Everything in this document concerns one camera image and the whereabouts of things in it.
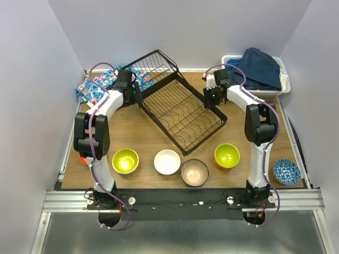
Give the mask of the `black wire dish rack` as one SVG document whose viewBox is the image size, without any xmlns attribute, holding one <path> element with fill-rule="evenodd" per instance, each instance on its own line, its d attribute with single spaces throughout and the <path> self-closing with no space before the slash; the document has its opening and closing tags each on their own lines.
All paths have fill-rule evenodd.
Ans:
<svg viewBox="0 0 339 254">
<path fill-rule="evenodd" d="M 161 50 L 154 50 L 121 66 L 135 73 L 141 108 L 187 156 L 227 122 L 216 107 L 205 108 L 204 96 L 179 71 L 177 64 Z"/>
</svg>

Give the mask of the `white bowl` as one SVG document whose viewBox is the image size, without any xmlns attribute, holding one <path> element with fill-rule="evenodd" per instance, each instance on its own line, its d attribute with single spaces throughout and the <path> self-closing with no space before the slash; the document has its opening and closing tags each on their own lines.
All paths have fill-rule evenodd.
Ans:
<svg viewBox="0 0 339 254">
<path fill-rule="evenodd" d="M 154 167 L 162 175 L 176 173 L 181 165 L 180 156 L 173 150 L 162 150 L 154 158 Z"/>
</svg>

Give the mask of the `dark glazed bowl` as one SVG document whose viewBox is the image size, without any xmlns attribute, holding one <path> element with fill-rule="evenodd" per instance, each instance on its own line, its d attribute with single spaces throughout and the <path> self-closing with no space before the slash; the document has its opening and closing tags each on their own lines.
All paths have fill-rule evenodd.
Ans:
<svg viewBox="0 0 339 254">
<path fill-rule="evenodd" d="M 209 170 L 203 161 L 190 159 L 182 165 L 180 175 L 186 185 L 201 187 L 208 180 Z"/>
</svg>

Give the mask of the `blue triangle pattern bowl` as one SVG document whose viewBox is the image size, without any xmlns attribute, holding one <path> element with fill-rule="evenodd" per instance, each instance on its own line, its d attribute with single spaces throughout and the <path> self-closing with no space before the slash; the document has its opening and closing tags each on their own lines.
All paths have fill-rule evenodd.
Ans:
<svg viewBox="0 0 339 254">
<path fill-rule="evenodd" d="M 301 170 L 291 160 L 280 159 L 273 166 L 273 176 L 284 185 L 295 185 L 301 180 Z"/>
</svg>

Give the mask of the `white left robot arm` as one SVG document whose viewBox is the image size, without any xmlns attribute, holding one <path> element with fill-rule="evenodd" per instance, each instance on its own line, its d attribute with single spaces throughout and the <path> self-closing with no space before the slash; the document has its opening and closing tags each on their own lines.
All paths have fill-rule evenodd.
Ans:
<svg viewBox="0 0 339 254">
<path fill-rule="evenodd" d="M 116 183 L 110 173 L 107 154 L 110 148 L 109 119 L 123 106 L 134 104 L 140 95 L 137 74 L 130 69 L 112 69 L 103 76 L 90 78 L 88 92 L 102 92 L 102 97 L 74 121 L 74 150 L 83 157 L 93 178 L 93 203 L 106 209 L 121 200 L 114 193 Z"/>
</svg>

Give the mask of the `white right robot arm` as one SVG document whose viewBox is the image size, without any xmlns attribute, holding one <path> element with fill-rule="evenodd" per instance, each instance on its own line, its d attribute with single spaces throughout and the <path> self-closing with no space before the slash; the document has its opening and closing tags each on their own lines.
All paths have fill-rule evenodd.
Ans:
<svg viewBox="0 0 339 254">
<path fill-rule="evenodd" d="M 244 133 L 251 146 L 251 169 L 244 202 L 249 207 L 256 207 L 270 196 L 269 158 L 273 142 L 280 133 L 280 118 L 274 103 L 256 97 L 242 85 L 232 84 L 226 76 L 225 69 L 203 74 L 202 80 L 206 82 L 204 106 L 211 108 L 222 101 L 231 101 L 245 112 Z"/>
</svg>

